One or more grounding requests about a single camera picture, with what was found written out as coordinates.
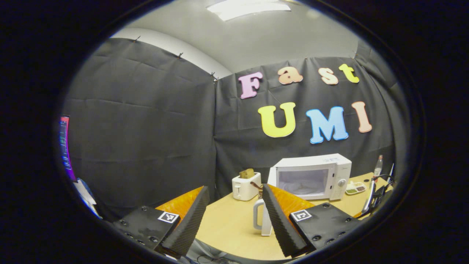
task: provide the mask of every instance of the table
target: table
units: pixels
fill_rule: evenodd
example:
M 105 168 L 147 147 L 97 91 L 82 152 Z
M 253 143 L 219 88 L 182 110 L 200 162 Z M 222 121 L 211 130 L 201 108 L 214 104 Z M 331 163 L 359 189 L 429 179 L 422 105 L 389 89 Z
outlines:
M 370 172 L 350 178 L 349 182 L 363 182 L 363 180 L 370 179 L 372 176 L 373 173 Z M 367 186 L 367 189 L 362 193 L 344 194 L 341 200 L 329 201 L 329 199 L 323 199 L 313 200 L 311 203 L 318 205 L 329 202 L 340 210 L 354 216 L 363 209 L 365 201 L 370 195 L 369 182 L 363 183 Z M 378 189 L 385 184 L 387 182 L 379 178 L 376 188 Z M 261 231 L 253 227 L 253 206 L 257 200 L 257 195 L 250 201 L 236 200 L 231 193 L 209 204 L 196 238 L 221 251 L 245 258 L 259 260 L 286 259 L 275 237 L 274 230 L 272 230 L 270 236 L 262 236 Z M 259 211 L 258 216 L 262 217 L 262 211 Z

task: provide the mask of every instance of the foam letter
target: foam letter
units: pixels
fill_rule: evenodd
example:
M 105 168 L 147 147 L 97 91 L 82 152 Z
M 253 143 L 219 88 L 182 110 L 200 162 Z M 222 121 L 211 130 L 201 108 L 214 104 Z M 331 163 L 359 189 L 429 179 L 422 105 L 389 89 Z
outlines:
M 310 139 L 311 144 L 318 144 L 324 141 L 324 138 L 319 133 L 319 129 L 328 141 L 331 140 L 333 130 L 335 140 L 348 138 L 348 133 L 345 131 L 344 116 L 342 115 L 343 111 L 344 108 L 340 106 L 331 108 L 329 120 L 325 118 L 319 109 L 311 109 L 306 112 L 306 115 L 311 119 L 311 127 L 313 129 L 313 137 Z
M 321 80 L 323 80 L 327 85 L 336 85 L 339 83 L 339 79 L 337 79 L 331 69 L 319 68 L 318 72 L 322 76 Z
M 284 67 L 278 72 L 279 82 L 283 85 L 291 84 L 293 82 L 298 83 L 303 80 L 303 76 L 298 73 L 295 67 Z
M 242 88 L 241 99 L 256 96 L 257 92 L 254 91 L 253 88 L 256 90 L 259 89 L 259 79 L 262 79 L 262 73 L 260 71 L 238 78 L 238 80 L 241 82 Z
M 261 114 L 262 130 L 264 133 L 273 138 L 286 137 L 295 130 L 295 115 L 293 113 L 293 108 L 295 103 L 288 102 L 280 105 L 280 108 L 285 111 L 285 119 L 287 124 L 284 127 L 276 127 L 275 120 L 273 118 L 273 112 L 275 111 L 275 106 L 269 105 L 259 108 L 258 113 Z
M 350 82 L 356 84 L 360 81 L 360 79 L 358 77 L 355 77 L 353 75 L 353 68 L 347 66 L 347 64 L 342 64 L 340 67 L 339 67 L 339 70 L 343 71 L 345 73 L 345 77 L 347 77 L 347 80 L 349 80 Z
M 364 102 L 354 102 L 352 107 L 355 108 L 356 114 L 358 115 L 358 121 L 360 122 L 360 127 L 358 131 L 361 133 L 369 132 L 372 129 L 370 122 L 368 121 L 368 116 L 365 112 L 365 103 Z

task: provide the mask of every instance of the ceiling light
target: ceiling light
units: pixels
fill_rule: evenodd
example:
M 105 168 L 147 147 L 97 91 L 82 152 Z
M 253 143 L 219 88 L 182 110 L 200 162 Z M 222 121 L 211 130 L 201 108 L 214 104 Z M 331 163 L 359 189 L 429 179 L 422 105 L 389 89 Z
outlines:
M 226 0 L 209 6 L 207 9 L 223 21 L 264 11 L 290 11 L 288 5 L 278 0 Z

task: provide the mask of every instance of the mug handle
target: mug handle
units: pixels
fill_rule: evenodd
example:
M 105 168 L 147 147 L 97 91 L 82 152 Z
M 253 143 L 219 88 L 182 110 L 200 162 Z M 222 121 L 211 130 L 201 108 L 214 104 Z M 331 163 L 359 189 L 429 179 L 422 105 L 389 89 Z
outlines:
M 253 207 L 253 210 L 254 210 L 253 211 L 253 225 L 254 225 L 254 228 L 262 230 L 262 226 L 257 224 L 257 208 L 260 205 L 264 205 L 264 200 L 263 199 L 259 199 L 254 203 L 254 207 Z

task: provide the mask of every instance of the white microwave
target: white microwave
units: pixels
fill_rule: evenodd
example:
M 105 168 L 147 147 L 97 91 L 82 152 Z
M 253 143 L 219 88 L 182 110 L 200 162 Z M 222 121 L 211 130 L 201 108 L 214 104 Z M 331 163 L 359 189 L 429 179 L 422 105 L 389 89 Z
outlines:
M 352 162 L 340 154 L 284 158 L 270 168 L 267 183 L 305 200 L 341 199 Z

